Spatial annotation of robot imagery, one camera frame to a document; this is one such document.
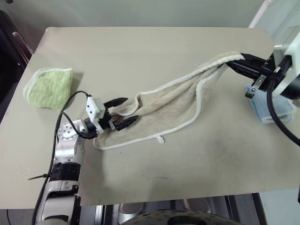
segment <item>light blue cloth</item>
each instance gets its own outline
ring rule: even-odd
[[[251,89],[251,85],[245,86],[245,92]],[[257,90],[253,98],[248,98],[253,111],[258,117],[261,124],[274,123],[267,105],[267,93]],[[296,107],[291,101],[283,96],[273,98],[274,109],[277,116],[283,123],[288,123],[293,120],[293,114],[296,112]]]

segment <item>table surface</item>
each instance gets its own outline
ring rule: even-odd
[[[242,28],[48,28],[0,125],[0,208],[33,208],[48,170],[58,112],[35,108],[22,91],[44,67],[73,68],[72,91],[107,101],[134,97],[186,75],[227,51],[267,58],[273,43]],[[156,139],[100,151],[86,142],[82,205],[129,203],[297,188],[299,148],[276,125],[258,123],[244,86],[228,69],[191,125]],[[85,97],[67,113],[86,118]],[[299,134],[299,113],[289,128]]]

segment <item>green washcloth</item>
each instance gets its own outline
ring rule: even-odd
[[[70,96],[71,68],[42,68],[32,76],[23,90],[27,102],[36,107],[61,110]]]

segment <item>beige table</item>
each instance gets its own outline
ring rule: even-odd
[[[33,208],[48,170],[58,112],[28,105],[24,85],[43,67],[73,68],[73,89],[103,101],[134,97],[191,72],[219,53],[267,58],[261,30],[234,28],[48,28],[0,125],[0,208]],[[228,69],[191,125],[165,136],[99,151],[86,143],[82,205],[234,195],[297,188],[300,151],[275,125],[260,125],[244,97],[252,81]],[[85,98],[67,110],[85,118]],[[299,116],[289,128],[299,134]]]

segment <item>beige towel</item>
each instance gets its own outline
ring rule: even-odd
[[[118,109],[119,116],[139,115],[135,124],[117,131],[105,131],[94,139],[106,150],[158,138],[192,123],[209,100],[211,90],[227,68],[226,62],[243,60],[238,52],[227,52],[199,66],[194,72],[155,90],[138,93],[131,105]]]

